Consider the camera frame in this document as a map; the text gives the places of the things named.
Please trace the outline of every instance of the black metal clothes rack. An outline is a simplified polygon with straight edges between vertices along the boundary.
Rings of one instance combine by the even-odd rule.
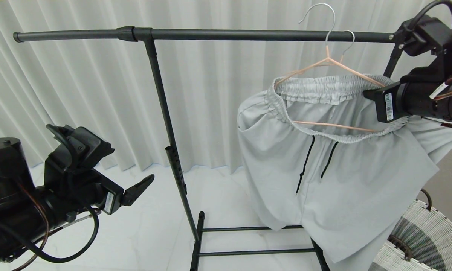
[[[250,251],[221,251],[202,252],[201,243],[203,233],[221,231],[243,231],[243,230],[269,230],[268,227],[236,227],[236,228],[204,228],[205,213],[200,211],[197,225],[194,223],[191,208],[189,207],[186,183],[183,178],[183,171],[179,161],[179,155],[174,137],[173,124],[166,101],[164,85],[162,83],[155,40],[214,40],[214,41],[325,41],[327,31],[273,31],[273,30],[219,30],[219,29],[152,29],[134,26],[124,26],[110,30],[72,30],[72,31],[48,31],[14,33],[14,39],[18,43],[25,41],[46,41],[46,40],[74,40],[91,38],[118,38],[123,41],[143,41],[149,57],[154,82],[159,97],[159,103],[166,125],[169,144],[166,148],[167,156],[171,164],[174,179],[176,181],[179,195],[181,197],[189,226],[194,237],[194,248],[191,259],[190,271],[197,271],[201,257],[211,256],[233,256],[247,254],[278,254],[278,253],[305,253],[315,252],[323,271],[329,271],[323,257],[323,251],[312,240],[313,248],[301,249],[274,249],[274,250],[250,250]],[[355,42],[357,43],[394,43],[393,35],[390,33],[355,32]],[[351,41],[351,34],[347,32],[331,32],[329,41]],[[395,46],[390,61],[384,72],[390,77],[396,66],[397,60],[402,53]],[[302,226],[286,226],[284,229],[303,228]]]

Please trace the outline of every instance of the white curtain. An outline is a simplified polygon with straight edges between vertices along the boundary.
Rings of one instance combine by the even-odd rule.
[[[115,29],[327,30],[332,16],[317,7],[297,24],[308,0],[0,0],[0,137],[19,137],[30,165],[57,143],[45,124],[84,126],[116,149],[102,160],[121,169],[167,165],[166,130],[143,43],[119,40],[16,43],[12,33]],[[394,32],[430,0],[326,0],[335,30]],[[450,26],[447,7],[429,12]],[[157,41],[159,64],[183,168],[241,164],[236,135],[240,103],[275,77],[324,58],[324,43]],[[331,43],[339,57],[348,43]],[[382,74],[393,45],[356,43],[344,63]],[[403,55],[393,79],[427,65],[427,53]],[[319,67],[305,76],[343,74]]]

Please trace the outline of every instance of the clothes hanger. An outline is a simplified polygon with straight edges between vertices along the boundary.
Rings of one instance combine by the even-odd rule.
[[[374,80],[374,79],[372,79],[372,78],[370,78],[370,77],[368,77],[368,76],[365,76],[365,75],[361,74],[360,72],[357,72],[357,71],[355,71],[354,69],[351,69],[351,68],[349,68],[349,67],[347,67],[347,66],[341,64],[340,62],[338,62],[338,61],[336,61],[336,60],[334,60],[333,58],[330,57],[330,50],[328,49],[328,36],[329,36],[330,33],[333,31],[333,28],[335,27],[335,23],[336,23],[336,15],[335,15],[335,10],[333,10],[333,7],[331,7],[331,6],[328,5],[327,3],[318,3],[318,4],[315,4],[315,5],[312,5],[312,6],[309,7],[309,9],[307,10],[307,13],[305,14],[305,16],[303,16],[303,19],[301,19],[298,23],[299,23],[299,24],[302,23],[302,22],[305,20],[305,18],[307,17],[308,12],[310,12],[310,10],[312,10],[313,7],[316,7],[316,6],[318,6],[318,5],[325,5],[325,6],[329,7],[329,8],[331,9],[331,12],[333,13],[333,26],[331,27],[330,31],[328,31],[328,34],[326,34],[326,39],[325,39],[326,58],[323,59],[323,60],[320,60],[319,62],[317,62],[317,63],[315,63],[315,64],[312,64],[312,65],[310,65],[310,66],[308,66],[308,67],[305,67],[305,68],[303,68],[303,69],[297,70],[296,72],[293,72],[293,74],[291,74],[291,75],[289,75],[289,76],[287,76],[287,77],[284,77],[283,79],[279,80],[279,81],[276,82],[276,84],[275,84],[275,89],[276,89],[276,87],[277,87],[279,84],[281,84],[282,82],[288,80],[290,77],[292,77],[292,76],[294,76],[294,75],[296,75],[296,74],[301,74],[301,73],[305,72],[306,70],[309,70],[309,69],[311,69],[311,68],[313,68],[313,67],[317,67],[317,66],[319,66],[319,65],[321,65],[321,64],[324,64],[325,62],[331,63],[331,64],[336,65],[336,66],[338,66],[338,67],[341,67],[341,68],[343,68],[343,69],[346,69],[347,71],[349,71],[349,72],[351,72],[351,73],[353,73],[353,74],[355,74],[355,75],[357,75],[357,76],[359,76],[359,77],[365,79],[366,81],[372,82],[373,84],[376,84],[376,85],[378,85],[378,86],[380,86],[380,87],[385,87],[384,84],[382,84],[382,83],[380,83],[380,82],[378,82],[378,81],[376,81],[376,80]]]
[[[381,86],[381,87],[384,87],[384,85],[381,84],[380,82],[377,82],[376,80],[371,79],[371,78],[369,78],[369,77],[367,77],[367,76],[364,76],[363,74],[361,74],[361,73],[359,73],[359,72],[356,72],[355,70],[352,70],[352,69],[346,67],[345,65],[341,64],[341,62],[343,61],[343,56],[345,55],[346,51],[348,51],[348,49],[350,49],[350,48],[352,47],[353,43],[355,42],[355,34],[354,34],[352,31],[347,30],[348,32],[350,32],[350,33],[352,34],[352,36],[353,36],[353,41],[352,41],[352,43],[350,44],[350,46],[348,46],[348,48],[346,48],[345,51],[343,51],[342,56],[341,56],[341,58],[340,58],[340,62],[337,62],[336,60],[333,60],[333,59],[330,58],[330,52],[329,52],[329,50],[328,50],[328,36],[329,36],[330,33],[333,31],[333,28],[335,27],[335,23],[336,23],[335,10],[333,10],[333,7],[331,7],[331,6],[328,5],[327,3],[318,3],[318,4],[315,4],[315,5],[312,5],[312,6],[307,10],[307,13],[306,13],[305,16],[303,17],[303,19],[302,19],[301,21],[299,21],[298,23],[300,24],[301,22],[303,22],[303,21],[305,20],[305,18],[307,17],[308,12],[309,12],[313,7],[316,7],[317,5],[326,5],[326,6],[329,7],[329,8],[332,10],[332,12],[333,12],[333,26],[332,26],[332,28],[330,29],[330,31],[328,32],[328,34],[326,35],[326,39],[325,39],[325,46],[326,46],[326,54],[327,54],[327,57],[326,57],[324,60],[321,60],[321,61],[319,61],[319,62],[317,62],[317,63],[315,63],[315,64],[313,64],[313,65],[310,65],[310,66],[308,66],[308,67],[306,67],[306,68],[304,68],[304,69],[300,69],[300,70],[297,70],[297,71],[293,71],[291,75],[289,75],[289,76],[287,76],[287,77],[281,79],[280,81],[278,81],[278,82],[275,84],[275,86],[274,86],[275,89],[276,89],[276,87],[278,86],[278,84],[280,84],[281,82],[286,81],[288,78],[290,78],[290,77],[292,77],[292,76],[294,76],[294,75],[296,75],[296,74],[302,74],[302,73],[304,73],[306,70],[308,70],[308,69],[310,69],[310,68],[312,68],[312,67],[318,67],[318,66],[322,65],[322,64],[325,63],[325,62],[330,62],[330,63],[328,63],[328,64],[323,64],[323,65],[337,65],[337,66],[339,66],[339,67],[343,67],[344,69],[348,70],[349,72],[352,72],[353,74],[358,75],[358,76],[360,76],[360,77],[366,79],[366,80],[369,81],[369,82],[372,82],[372,83],[374,83],[374,84],[378,84],[378,85]],[[333,124],[333,123],[324,123],[324,122],[301,122],[301,121],[298,121],[298,120],[293,120],[293,122],[296,122],[296,123],[299,123],[299,124],[304,124],[304,125],[323,125],[323,126],[333,126],[333,127],[346,128],[346,129],[350,129],[350,130],[358,130],[358,131],[364,131],[364,132],[377,132],[376,130],[365,129],[365,128],[359,128],[359,127],[353,127],[353,126],[346,126],[346,125],[337,125],[337,124]]]

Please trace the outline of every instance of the white sticker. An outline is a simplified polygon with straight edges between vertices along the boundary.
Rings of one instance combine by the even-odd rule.
[[[445,82],[443,82],[440,86],[438,86],[434,92],[432,92],[432,94],[430,94],[430,98],[433,99],[435,97],[437,97],[437,95],[442,92],[446,87],[448,87],[448,85],[445,84]]]
[[[107,192],[107,198],[105,199],[104,211],[110,213],[112,211],[112,203],[114,202],[114,195],[111,192]]]
[[[393,120],[392,93],[385,94],[386,121]]]

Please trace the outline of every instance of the gray shorts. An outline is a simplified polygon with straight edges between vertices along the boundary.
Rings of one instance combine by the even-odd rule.
[[[273,85],[238,111],[253,208],[274,230],[301,224],[332,270],[367,270],[452,149],[452,128],[420,117],[378,122],[375,104],[362,96],[376,86],[355,75],[291,78],[276,90]]]

